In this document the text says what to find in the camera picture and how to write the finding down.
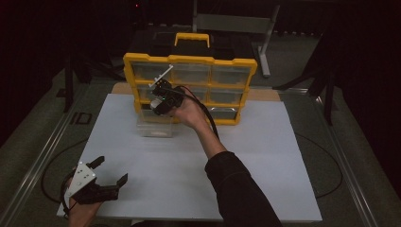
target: hand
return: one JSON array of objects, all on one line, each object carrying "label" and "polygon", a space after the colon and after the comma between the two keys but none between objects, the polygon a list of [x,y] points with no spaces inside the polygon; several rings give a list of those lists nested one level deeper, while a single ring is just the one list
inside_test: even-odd
[{"label": "hand", "polygon": [[73,198],[70,198],[70,212],[68,219],[68,226],[70,227],[83,227],[90,226],[92,220],[95,218],[98,209],[103,202],[96,202],[93,204],[79,204]]},{"label": "hand", "polygon": [[[185,88],[183,88],[185,93],[188,96],[192,96],[192,94],[187,90],[189,88]],[[168,114],[176,116],[179,118],[180,122],[185,124],[187,127],[194,129],[195,131],[205,126],[209,127],[203,110],[198,103],[189,97],[185,97],[183,99],[181,107],[172,109]]]}]

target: white mount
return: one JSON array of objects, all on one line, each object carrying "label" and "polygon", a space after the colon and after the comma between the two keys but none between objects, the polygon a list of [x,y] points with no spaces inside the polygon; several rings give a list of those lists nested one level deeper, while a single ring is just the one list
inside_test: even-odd
[{"label": "white mount", "polygon": [[82,187],[86,186],[89,182],[96,178],[96,174],[83,162],[79,162],[77,166],[76,172],[74,174],[73,181],[70,183],[67,192],[65,195],[67,197],[74,196],[77,192],[82,189]]}]

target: black sleeve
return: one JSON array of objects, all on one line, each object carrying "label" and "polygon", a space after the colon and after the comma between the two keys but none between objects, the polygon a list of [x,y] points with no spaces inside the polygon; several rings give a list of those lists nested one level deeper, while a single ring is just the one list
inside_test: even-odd
[{"label": "black sleeve", "polygon": [[205,171],[217,193],[218,210],[226,226],[282,226],[248,169],[232,152],[212,157]]}]

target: plastic container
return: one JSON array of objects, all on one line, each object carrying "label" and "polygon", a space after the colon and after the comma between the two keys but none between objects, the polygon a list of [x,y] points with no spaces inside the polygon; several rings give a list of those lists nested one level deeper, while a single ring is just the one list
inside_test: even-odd
[{"label": "plastic container", "polygon": [[210,65],[196,63],[173,64],[172,79],[181,85],[207,85],[209,81]]},{"label": "plastic container", "polygon": [[[159,62],[131,62],[135,80],[154,80],[163,74],[168,68],[168,63]],[[164,79],[171,80],[171,71],[165,74]]]},{"label": "plastic container", "polygon": [[230,108],[230,107],[209,107],[208,110],[214,120],[217,119],[235,120],[236,115],[238,113],[238,108]]},{"label": "plastic container", "polygon": [[196,87],[196,86],[191,86],[189,88],[191,92],[195,95],[195,97],[202,103],[206,102],[207,98],[207,87]]},{"label": "plastic container", "polygon": [[240,104],[243,89],[210,88],[209,103]]},{"label": "plastic container", "polygon": [[136,129],[144,137],[172,137],[170,116],[156,115],[152,110],[142,110],[136,120]]},{"label": "plastic container", "polygon": [[213,65],[211,83],[244,87],[247,84],[250,72],[251,67]]},{"label": "plastic container", "polygon": [[151,101],[156,96],[152,93],[153,88],[150,88],[147,84],[137,84],[136,89],[141,101]]}]

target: floor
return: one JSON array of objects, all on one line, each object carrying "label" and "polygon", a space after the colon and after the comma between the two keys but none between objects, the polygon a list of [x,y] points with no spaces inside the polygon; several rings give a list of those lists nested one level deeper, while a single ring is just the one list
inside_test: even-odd
[{"label": "floor", "polygon": [[[251,86],[270,88],[300,76],[318,41],[305,36],[273,35],[267,54],[271,77],[263,78],[257,72]],[[319,99],[305,94],[310,82],[304,81],[293,89],[281,92],[280,97],[291,113],[289,118],[312,186],[316,195],[321,196],[317,201],[323,221],[284,225],[401,226],[401,202],[344,102],[341,90],[335,89],[333,127],[328,127],[322,118]],[[55,215],[59,204],[49,200],[43,191],[49,197],[58,197],[62,176],[79,160],[104,98],[115,83],[102,76],[94,78],[91,84],[76,83],[75,105],[69,113],[63,113],[63,99],[56,97],[59,89],[63,88],[63,72],[54,77],[52,89],[0,149],[1,226],[67,226],[66,220]],[[88,124],[80,124],[72,120],[74,113],[91,115],[92,119]],[[48,169],[44,169],[46,163],[59,152],[62,154]],[[41,187],[41,179],[44,179],[44,188]],[[335,191],[324,195],[335,189],[338,183],[341,184]],[[221,225],[170,221],[150,224]],[[130,225],[129,219],[97,218],[94,222],[94,226]]]}]

